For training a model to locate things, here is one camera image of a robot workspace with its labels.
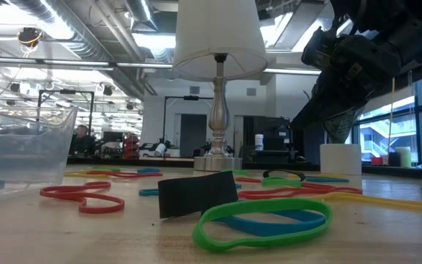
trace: clear plastic bin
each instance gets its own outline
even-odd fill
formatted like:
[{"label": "clear plastic bin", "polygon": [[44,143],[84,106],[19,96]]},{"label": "clear plastic bin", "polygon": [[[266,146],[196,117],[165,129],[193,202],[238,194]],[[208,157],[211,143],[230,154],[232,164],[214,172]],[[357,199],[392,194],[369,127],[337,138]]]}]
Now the clear plastic bin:
[{"label": "clear plastic bin", "polygon": [[62,182],[77,111],[0,107],[0,180],[6,188]]}]

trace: person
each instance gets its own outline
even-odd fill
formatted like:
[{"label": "person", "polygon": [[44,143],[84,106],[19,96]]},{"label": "person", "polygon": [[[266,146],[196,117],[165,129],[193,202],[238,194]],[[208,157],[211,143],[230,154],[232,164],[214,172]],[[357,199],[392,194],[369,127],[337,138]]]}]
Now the person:
[{"label": "person", "polygon": [[95,153],[95,138],[89,136],[89,129],[85,125],[79,125],[73,135],[70,147],[70,155],[86,153],[87,155],[94,155]]}]

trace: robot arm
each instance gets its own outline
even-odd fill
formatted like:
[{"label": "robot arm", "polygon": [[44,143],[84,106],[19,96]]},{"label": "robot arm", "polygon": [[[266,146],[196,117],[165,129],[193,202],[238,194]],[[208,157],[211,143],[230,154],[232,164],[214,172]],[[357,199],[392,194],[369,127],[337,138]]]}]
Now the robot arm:
[{"label": "robot arm", "polygon": [[[422,65],[422,0],[330,1],[332,28],[315,31],[302,57],[322,73],[292,127],[323,122],[341,141],[367,102],[391,91],[392,78]],[[346,19],[353,30],[336,36]]]}]

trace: wooden table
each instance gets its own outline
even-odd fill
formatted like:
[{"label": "wooden table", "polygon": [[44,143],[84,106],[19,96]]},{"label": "wooden table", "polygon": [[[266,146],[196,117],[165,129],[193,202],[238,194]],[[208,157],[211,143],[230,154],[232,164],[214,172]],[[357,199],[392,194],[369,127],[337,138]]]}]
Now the wooden table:
[{"label": "wooden table", "polygon": [[[0,263],[422,263],[422,211],[341,201],[328,202],[335,213],[333,223],[322,237],[308,243],[275,249],[238,248],[224,254],[205,252],[190,236],[199,213],[161,221],[158,198],[138,196],[139,189],[154,188],[163,178],[203,173],[166,168],[163,172],[162,178],[112,180],[106,193],[125,199],[121,213],[82,214],[75,202],[38,194],[0,201]],[[260,176],[261,172],[251,174]],[[84,181],[66,178],[65,184]],[[364,175],[362,186],[367,195],[422,199],[422,180]],[[243,187],[260,188],[251,183]],[[245,236],[216,223],[205,229],[223,241]]]}]

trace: white lampshade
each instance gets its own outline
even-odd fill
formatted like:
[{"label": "white lampshade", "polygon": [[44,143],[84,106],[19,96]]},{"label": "white lampshade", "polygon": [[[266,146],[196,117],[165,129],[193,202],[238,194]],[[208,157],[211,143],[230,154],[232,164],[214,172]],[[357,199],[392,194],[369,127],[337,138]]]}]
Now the white lampshade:
[{"label": "white lampshade", "polygon": [[211,81],[214,54],[228,54],[224,77],[245,78],[268,64],[254,0],[179,0],[174,71]]}]

